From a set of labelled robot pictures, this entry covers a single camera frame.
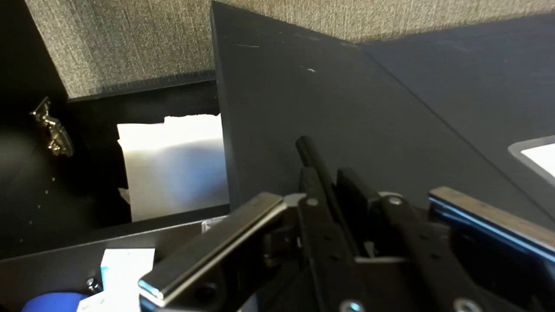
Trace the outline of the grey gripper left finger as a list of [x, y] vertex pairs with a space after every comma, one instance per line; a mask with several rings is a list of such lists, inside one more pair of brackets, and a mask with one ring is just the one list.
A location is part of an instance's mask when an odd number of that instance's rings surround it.
[[229, 256], [239, 244], [288, 208], [281, 195], [260, 192], [232, 209], [222, 221], [159, 260], [139, 279], [142, 299], [156, 308], [168, 306], [182, 291]]

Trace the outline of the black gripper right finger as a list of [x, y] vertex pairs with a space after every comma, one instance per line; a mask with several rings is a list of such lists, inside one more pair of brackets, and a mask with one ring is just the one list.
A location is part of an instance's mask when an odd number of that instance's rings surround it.
[[451, 187], [432, 188], [428, 201], [442, 216], [458, 218], [524, 253], [555, 263], [555, 232], [546, 227]]

